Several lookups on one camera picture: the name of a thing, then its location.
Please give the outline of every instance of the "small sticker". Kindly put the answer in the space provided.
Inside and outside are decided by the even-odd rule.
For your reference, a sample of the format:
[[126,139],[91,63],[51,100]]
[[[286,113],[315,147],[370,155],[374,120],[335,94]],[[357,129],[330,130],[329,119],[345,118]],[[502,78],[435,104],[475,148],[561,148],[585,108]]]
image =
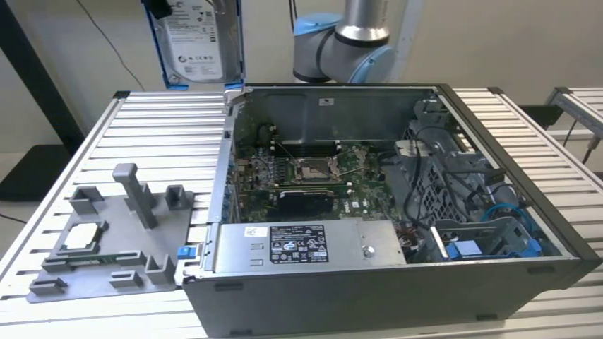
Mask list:
[[267,227],[246,227],[246,237],[267,237],[269,228]]

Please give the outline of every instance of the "blue clip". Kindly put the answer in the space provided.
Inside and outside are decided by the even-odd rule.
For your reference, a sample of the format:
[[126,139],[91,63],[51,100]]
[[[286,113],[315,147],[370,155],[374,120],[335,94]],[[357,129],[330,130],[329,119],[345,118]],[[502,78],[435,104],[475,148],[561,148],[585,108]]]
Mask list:
[[195,259],[198,257],[198,248],[191,246],[182,246],[177,252],[179,260]]
[[473,258],[482,255],[482,250],[479,249],[478,243],[474,240],[451,242],[446,246],[446,251],[451,260]]
[[541,256],[542,251],[544,251],[544,248],[541,247],[538,240],[530,239],[528,241],[528,248],[522,251],[520,256],[522,258],[536,258],[536,257]]

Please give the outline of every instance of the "gray fixture post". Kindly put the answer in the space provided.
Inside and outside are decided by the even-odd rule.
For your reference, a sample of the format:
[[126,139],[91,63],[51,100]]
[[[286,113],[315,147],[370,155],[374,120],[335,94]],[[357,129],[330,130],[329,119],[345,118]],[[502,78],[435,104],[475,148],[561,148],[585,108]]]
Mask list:
[[114,179],[123,184],[129,195],[130,206],[137,211],[145,228],[150,230],[158,225],[158,219],[153,214],[153,206],[141,188],[139,179],[137,178],[138,170],[139,167],[137,164],[118,164],[114,170]]

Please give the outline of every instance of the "warning label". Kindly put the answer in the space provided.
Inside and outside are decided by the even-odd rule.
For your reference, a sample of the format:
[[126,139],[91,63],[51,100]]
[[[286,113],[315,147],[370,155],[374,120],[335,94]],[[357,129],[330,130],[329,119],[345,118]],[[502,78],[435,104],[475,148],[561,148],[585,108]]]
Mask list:
[[329,263],[325,225],[271,227],[273,263]]

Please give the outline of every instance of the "aluminum extrusion table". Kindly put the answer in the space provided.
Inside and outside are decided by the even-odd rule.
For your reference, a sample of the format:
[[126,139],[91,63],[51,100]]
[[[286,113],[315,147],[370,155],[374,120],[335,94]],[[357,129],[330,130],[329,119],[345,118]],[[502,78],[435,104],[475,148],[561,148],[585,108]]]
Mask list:
[[[509,154],[603,256],[603,183],[505,94],[457,89]],[[139,179],[161,192],[183,184],[197,193],[189,241],[206,234],[207,208],[225,122],[223,93],[131,93],[117,97],[30,223],[0,262],[0,338],[126,335],[202,338],[182,290],[29,304],[29,285],[73,212],[78,185],[125,194],[111,170],[135,162]],[[508,321],[405,328],[313,338],[596,338],[603,336],[603,267],[568,290],[541,294]]]

